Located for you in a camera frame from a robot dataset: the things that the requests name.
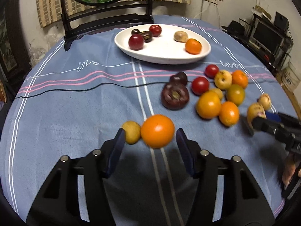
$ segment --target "yellow apple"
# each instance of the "yellow apple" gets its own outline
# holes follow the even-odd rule
[[[232,75],[229,71],[220,70],[214,77],[215,86],[221,90],[227,90],[232,85]]]

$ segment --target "blue tablecloth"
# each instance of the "blue tablecloth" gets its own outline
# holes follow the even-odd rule
[[[217,157],[240,155],[256,178],[277,215],[284,204],[279,173],[286,156],[283,145],[265,133],[250,137],[241,123],[224,127],[215,118],[203,121],[195,111],[198,97],[190,95],[188,105],[169,111],[160,102],[163,84],[124,88],[144,83],[166,82],[185,71],[190,81],[204,75],[205,67],[243,70],[249,76],[246,98],[240,112],[266,92],[272,99],[271,111],[295,115],[281,86],[266,67],[226,33],[200,21],[172,16],[155,16],[155,23],[190,29],[206,38],[212,51],[201,62],[187,65],[158,65],[124,54],[114,43],[120,29],[85,35],[64,51],[60,41],[28,74],[5,122],[0,145],[0,172],[3,191],[22,219],[62,155],[77,158],[112,139],[128,120],[142,124],[153,114],[171,118],[176,129]],[[49,91],[54,89],[90,91]],[[125,145],[113,176],[105,180],[116,225],[181,225],[187,221],[197,188],[186,173],[175,139],[164,149],[149,149],[142,140]],[[83,179],[79,178],[82,218],[88,220]],[[219,219],[222,189],[219,188],[214,220]]]

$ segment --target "white stripe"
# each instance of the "white stripe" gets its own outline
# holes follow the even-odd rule
[[[133,72],[134,72],[134,76],[135,76],[135,84],[136,84],[136,86],[138,86],[139,84],[138,84],[138,79],[136,77],[137,74],[136,74],[136,69],[135,69],[135,64],[133,62],[133,58],[132,58],[131,63],[132,63]],[[137,94],[138,94],[138,100],[139,100],[140,107],[141,107],[142,114],[143,114],[143,119],[145,121],[146,120],[146,114],[145,114],[145,110],[144,110],[142,100],[141,100],[140,89],[139,89],[139,87],[136,87],[136,89],[137,89]],[[171,226],[170,217],[168,215],[168,210],[167,210],[165,200],[164,200],[164,194],[163,194],[163,189],[162,189],[162,185],[161,185],[161,181],[160,181],[160,176],[159,176],[158,166],[157,166],[157,162],[156,162],[156,157],[155,157],[154,150],[152,148],[150,148],[150,154],[151,154],[151,159],[152,159],[153,166],[154,166],[155,177],[156,177],[156,181],[157,181],[157,185],[158,185],[161,204],[162,204],[162,207],[163,207],[163,211],[165,213],[166,223],[167,223],[168,226]]]
[[[77,69],[78,68],[76,68],[76,69],[70,69],[70,70],[63,71],[63,72],[52,72],[52,73],[48,73],[48,74],[45,74],[45,75],[30,76],[30,77],[27,78],[27,81],[28,81],[29,78],[38,78],[38,77],[42,77],[42,76],[48,76],[48,75],[51,75],[51,74],[62,74],[62,73],[70,72],[70,71],[77,70]]]
[[[45,66],[48,61],[52,58],[53,55],[56,54],[56,52],[63,46],[64,44],[64,40],[58,45],[58,47],[56,48],[55,51],[53,51],[45,60],[44,62],[41,64],[39,70],[36,72],[35,76],[37,76],[40,72],[40,69]],[[35,82],[35,79],[32,79],[30,84],[29,84],[29,87],[27,88],[28,89],[31,89],[30,86],[31,84],[33,85]],[[18,207],[17,207],[17,201],[16,201],[16,196],[15,196],[15,191],[14,191],[14,180],[13,180],[13,163],[14,163],[14,153],[15,153],[15,147],[16,147],[16,139],[17,139],[17,132],[18,132],[18,127],[19,127],[19,120],[20,120],[20,117],[23,113],[23,109],[25,107],[25,104],[26,104],[26,100],[27,99],[23,99],[22,100],[22,103],[20,105],[20,108],[19,108],[19,111],[17,113],[17,117],[15,119],[15,122],[14,122],[14,129],[13,129],[13,137],[12,137],[12,140],[11,140],[11,147],[10,147],[10,151],[9,151],[9,159],[8,159],[8,180],[9,180],[9,188],[10,188],[10,192],[11,192],[11,199],[12,199],[12,202],[13,202],[13,207],[14,207],[14,210],[17,212],[17,214],[19,215],[19,211],[18,211]],[[13,148],[13,154],[11,153],[11,150],[12,150],[12,146],[13,146],[13,140],[15,139],[14,141],[14,148]]]
[[[242,70],[247,74],[249,75],[249,77],[253,80],[253,82],[255,83],[255,85],[257,86],[257,88],[261,91],[261,93],[263,94],[264,91],[263,89],[261,88],[261,86],[259,85],[259,83],[246,71],[246,69],[243,67],[243,65],[235,58],[235,56],[232,54],[232,52],[230,51],[229,48],[227,48],[226,46],[224,46],[223,44],[221,44],[218,40],[216,40],[213,36],[210,35],[209,32],[207,32],[206,30],[204,30],[203,28],[201,28],[199,25],[197,25],[196,23],[194,23],[193,21],[190,21],[189,19],[187,18],[184,18],[184,20],[190,22],[191,24],[195,25],[196,27],[198,27],[200,30],[202,30],[203,32],[205,32],[206,35],[208,35],[211,39],[213,39],[217,44],[221,45],[225,51],[228,53],[228,55],[234,60],[236,61],[237,63],[239,63],[240,67],[242,68]],[[274,105],[271,104],[271,107],[272,107],[272,111],[273,113],[277,112]]]
[[[203,61],[200,61],[200,63],[205,63],[205,64],[222,64],[221,62],[203,62]],[[268,70],[265,66],[263,65],[244,65],[243,67],[245,68],[263,68],[263,69],[266,69]]]
[[[130,64],[131,62],[129,63],[123,63],[123,64],[118,64],[118,65],[111,65],[111,66],[105,66],[105,65],[102,65],[102,64],[98,64],[100,66],[103,66],[103,67],[106,67],[106,68],[112,68],[112,67],[117,67],[117,66],[121,66],[121,65],[125,65],[125,64]],[[35,78],[35,77],[41,77],[41,76],[48,76],[48,75],[51,75],[51,74],[62,74],[62,73],[66,73],[66,72],[69,72],[69,71],[73,71],[73,70],[77,70],[78,68],[76,69],[70,69],[70,70],[67,70],[67,71],[63,71],[63,72],[52,72],[52,73],[48,73],[48,74],[45,74],[45,75],[39,75],[39,76],[30,76],[27,78],[27,80],[29,78]]]
[[[141,72],[141,75],[144,76],[140,61],[138,61],[138,62],[139,62],[138,64],[139,64],[139,70]],[[143,84],[146,84],[145,77],[142,77],[142,81],[143,81]],[[148,102],[148,106],[150,108],[150,113],[151,113],[151,115],[154,115],[154,111],[153,111],[153,107],[151,105],[151,100],[150,100],[150,97],[149,97],[149,94],[148,94],[147,86],[144,86],[144,89],[145,89],[145,94],[146,94],[146,99],[147,99],[147,102]],[[175,192],[175,188],[174,188],[174,185],[173,185],[173,178],[171,176],[170,167],[169,167],[168,160],[167,160],[167,157],[166,157],[166,154],[165,154],[165,150],[164,150],[164,148],[161,148],[160,150],[161,150],[163,160],[164,160],[164,163],[165,163],[167,178],[168,178],[168,181],[169,181],[169,184],[170,184],[170,190],[171,190],[171,194],[172,194],[172,197],[173,197],[173,204],[175,206],[176,213],[177,213],[179,221],[180,221],[180,225],[184,226],[182,215],[180,213],[179,206],[178,206],[178,203],[177,203],[176,192]]]

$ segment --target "pink stripe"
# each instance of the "pink stripe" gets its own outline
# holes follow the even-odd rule
[[[136,72],[136,73],[153,73],[153,72],[162,72],[162,71],[165,71],[165,70],[150,70],[150,71]],[[76,82],[76,81],[80,81],[80,80],[86,79],[87,77],[89,77],[90,75],[93,75],[95,73],[104,73],[104,74],[106,74],[108,76],[112,76],[112,77],[120,77],[120,76],[134,74],[134,72],[128,72],[128,73],[124,73],[124,74],[121,74],[121,75],[110,75],[110,74],[108,74],[108,73],[106,73],[106,72],[104,72],[102,70],[96,70],[96,71],[93,71],[93,72],[87,74],[86,76],[84,76],[82,78],[79,78],[79,79],[72,79],[72,80],[49,80],[49,81],[45,81],[45,82],[33,85],[31,88],[35,88],[37,86],[40,86],[40,85],[43,85],[43,84],[49,83],[49,82]]]
[[[127,77],[127,78],[123,78],[123,79],[113,79],[113,78],[110,78],[110,77],[107,77],[107,76],[104,76],[104,75],[99,75],[99,76],[96,76],[96,77],[93,77],[92,79],[86,81],[86,82],[81,82],[81,83],[55,83],[55,84],[47,84],[47,85],[44,85],[42,87],[39,87],[37,89],[33,89],[33,90],[30,90],[30,91],[19,91],[19,93],[22,93],[22,92],[34,92],[36,90],[39,90],[39,89],[42,89],[42,88],[45,88],[47,86],[56,86],[56,85],[69,85],[69,86],[78,86],[78,85],[84,85],[84,84],[87,84],[87,83],[90,83],[91,81],[97,79],[97,78],[100,78],[100,77],[105,77],[105,78],[108,78],[110,80],[113,80],[113,81],[117,81],[117,82],[121,82],[121,81],[126,81],[126,80],[131,80],[131,79],[137,79],[137,78],[141,78],[141,77],[165,77],[165,76],[172,76],[173,74],[168,74],[168,75],[144,75],[144,76],[137,76],[137,77]],[[196,75],[196,74],[187,74],[187,76],[202,76],[202,75]]]
[[[189,72],[195,72],[195,73],[201,73],[203,74],[204,72],[203,71],[199,71],[199,70],[187,70]],[[171,72],[169,70],[149,70],[149,71],[144,71],[143,73],[155,73],[155,72]],[[108,76],[111,76],[111,77],[120,77],[120,76],[125,76],[125,75],[131,75],[131,74],[134,74],[134,72],[128,72],[128,73],[124,73],[124,74],[120,74],[120,75],[111,75],[111,74],[108,74],[102,70],[96,70],[96,71],[93,71],[89,74],[87,74],[86,76],[82,77],[82,78],[79,78],[79,79],[71,79],[71,80],[49,80],[49,81],[45,81],[45,82],[42,82],[42,83],[39,83],[39,84],[36,84],[36,85],[33,85],[31,86],[31,88],[35,88],[37,86],[40,86],[40,85],[43,85],[43,84],[46,84],[46,83],[49,83],[49,82],[74,82],[74,81],[80,81],[80,80],[83,80],[83,79],[86,79],[87,77],[89,77],[90,75],[93,75],[93,74],[96,74],[96,73],[103,73],[103,74],[106,74]],[[266,73],[258,73],[258,74],[252,74],[252,76],[254,77],[257,77],[257,75],[267,75],[268,77],[271,77],[271,75],[269,74],[266,74]],[[25,88],[29,88],[28,86],[25,86],[25,87],[22,87],[20,88],[20,90],[22,89],[25,89]]]
[[[281,204],[279,205],[279,207],[273,213],[274,216],[281,210],[281,207],[284,205],[284,203],[285,203],[285,200],[283,199]]]

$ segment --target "yellow potato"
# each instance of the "yellow potato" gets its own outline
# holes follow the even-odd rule
[[[263,106],[265,111],[267,111],[271,108],[271,98],[267,93],[262,94],[259,97],[258,103],[260,103]]]
[[[253,129],[252,120],[257,116],[266,119],[266,115],[265,115],[263,106],[260,103],[253,103],[249,106],[247,114],[246,114],[248,124],[252,129]]]
[[[219,96],[220,100],[222,100],[224,98],[224,94],[223,94],[222,90],[217,88],[217,87],[216,88],[211,88],[211,89],[209,89],[209,91],[215,92]]]
[[[128,144],[135,144],[141,137],[141,127],[137,122],[127,121],[121,127],[125,131],[125,141]]]

